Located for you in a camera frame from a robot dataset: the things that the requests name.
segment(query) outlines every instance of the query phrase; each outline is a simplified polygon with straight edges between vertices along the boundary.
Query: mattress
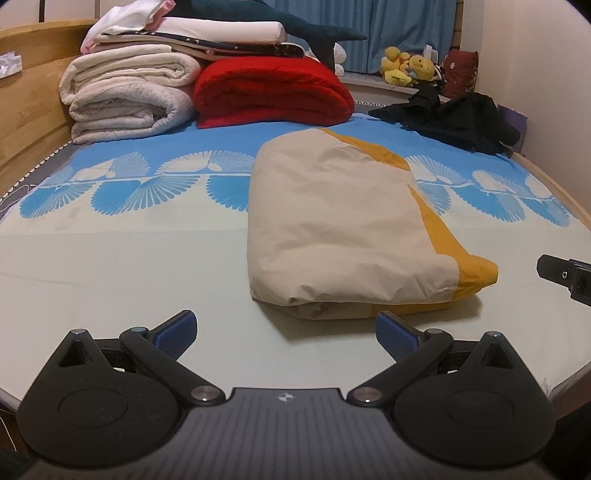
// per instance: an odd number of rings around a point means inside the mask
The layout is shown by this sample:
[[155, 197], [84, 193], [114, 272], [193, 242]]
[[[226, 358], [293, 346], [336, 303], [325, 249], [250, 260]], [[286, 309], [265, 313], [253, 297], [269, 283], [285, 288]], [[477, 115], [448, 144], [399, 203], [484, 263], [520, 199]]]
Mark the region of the mattress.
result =
[[[64, 147], [0, 203], [0, 386], [16, 398], [63, 336], [112, 338], [183, 309], [199, 320], [185, 366], [232, 387], [339, 387], [391, 365], [373, 321], [309, 321], [250, 298], [249, 174], [287, 122]], [[499, 281], [452, 308], [408, 316], [457, 339], [504, 332], [543, 389], [591, 361], [591, 309], [537, 277], [542, 254], [588, 261], [589, 231], [510, 159], [468, 153], [366, 115], [332, 127], [405, 157], [463, 246]]]

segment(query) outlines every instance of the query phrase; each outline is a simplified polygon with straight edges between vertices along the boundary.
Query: red blanket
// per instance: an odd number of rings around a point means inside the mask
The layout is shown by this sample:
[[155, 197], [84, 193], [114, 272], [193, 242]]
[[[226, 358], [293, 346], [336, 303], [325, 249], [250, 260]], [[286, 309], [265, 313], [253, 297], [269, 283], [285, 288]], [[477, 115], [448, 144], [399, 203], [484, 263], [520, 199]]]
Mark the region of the red blanket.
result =
[[329, 127], [353, 114], [353, 98], [337, 76], [305, 57], [243, 57], [201, 72], [193, 103], [199, 128], [265, 121]]

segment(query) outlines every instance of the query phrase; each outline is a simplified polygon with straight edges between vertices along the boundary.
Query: blue floral pattern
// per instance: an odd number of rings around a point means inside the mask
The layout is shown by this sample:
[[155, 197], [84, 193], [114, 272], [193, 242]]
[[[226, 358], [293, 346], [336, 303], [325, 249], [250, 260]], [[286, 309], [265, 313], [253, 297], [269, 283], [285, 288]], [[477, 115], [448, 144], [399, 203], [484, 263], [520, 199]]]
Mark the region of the blue floral pattern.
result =
[[524, 184], [485, 170], [475, 170], [472, 178], [466, 179], [425, 155], [411, 155], [406, 161], [439, 215], [452, 208], [450, 192], [453, 192], [475, 209], [504, 222], [525, 220], [524, 207], [527, 207], [557, 226], [570, 223], [564, 206], [531, 175], [525, 178]]
[[103, 215], [143, 210], [173, 200], [208, 176], [207, 194], [217, 204], [244, 212], [254, 157], [233, 151], [199, 151], [151, 165], [137, 151], [49, 177], [20, 203], [23, 218], [46, 215], [96, 187], [91, 207]]
[[[213, 202], [222, 209], [247, 212], [258, 150], [273, 138], [306, 128], [269, 122], [199, 130], [187, 124], [159, 137], [92, 144], [76, 151], [68, 165], [30, 191], [18, 212], [32, 219], [88, 201], [93, 211], [116, 216], [158, 208], [195, 188], [203, 189], [199, 201], [204, 206]], [[332, 130], [405, 157], [439, 215], [469, 205], [507, 224], [532, 216], [559, 227], [571, 223], [569, 212], [546, 187], [502, 155], [465, 152], [359, 114]]]

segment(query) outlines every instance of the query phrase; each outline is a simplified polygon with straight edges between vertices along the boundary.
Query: plush toy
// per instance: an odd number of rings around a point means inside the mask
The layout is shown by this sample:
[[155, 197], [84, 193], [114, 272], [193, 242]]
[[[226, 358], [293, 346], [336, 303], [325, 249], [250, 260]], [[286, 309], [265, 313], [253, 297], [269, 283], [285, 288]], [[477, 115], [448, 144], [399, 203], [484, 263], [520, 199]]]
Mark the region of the plush toy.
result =
[[[343, 47], [341, 47], [338, 43], [335, 43], [334, 51], [335, 51], [335, 75], [337, 77], [342, 77], [345, 74], [345, 69], [343, 68], [343, 66], [341, 64], [344, 63], [345, 60], [347, 60], [347, 52], [345, 52], [345, 49]], [[306, 51], [306, 56], [310, 57], [311, 59], [315, 59], [316, 61], [320, 61], [316, 58], [316, 55], [314, 55], [314, 52], [312, 52], [311, 50]]]
[[432, 82], [436, 76], [435, 64], [422, 55], [414, 55], [408, 61], [407, 73], [413, 80]]
[[381, 66], [382, 71], [390, 72], [391, 70], [402, 70], [405, 71], [405, 65], [408, 64], [410, 59], [410, 53], [400, 52], [396, 47], [388, 47], [384, 51], [385, 56], [382, 57]]
[[400, 70], [389, 70], [384, 72], [384, 80], [390, 85], [406, 87], [406, 85], [409, 85], [413, 81], [413, 78]]

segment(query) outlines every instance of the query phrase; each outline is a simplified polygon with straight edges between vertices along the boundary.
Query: dark red pillow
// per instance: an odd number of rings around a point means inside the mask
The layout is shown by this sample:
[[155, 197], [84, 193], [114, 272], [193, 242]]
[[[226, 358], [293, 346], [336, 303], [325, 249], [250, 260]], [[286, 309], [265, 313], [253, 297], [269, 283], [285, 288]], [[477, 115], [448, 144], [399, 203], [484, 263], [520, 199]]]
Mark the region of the dark red pillow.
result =
[[466, 92], [473, 92], [478, 75], [478, 52], [450, 50], [443, 59], [445, 85], [442, 95], [456, 98]]

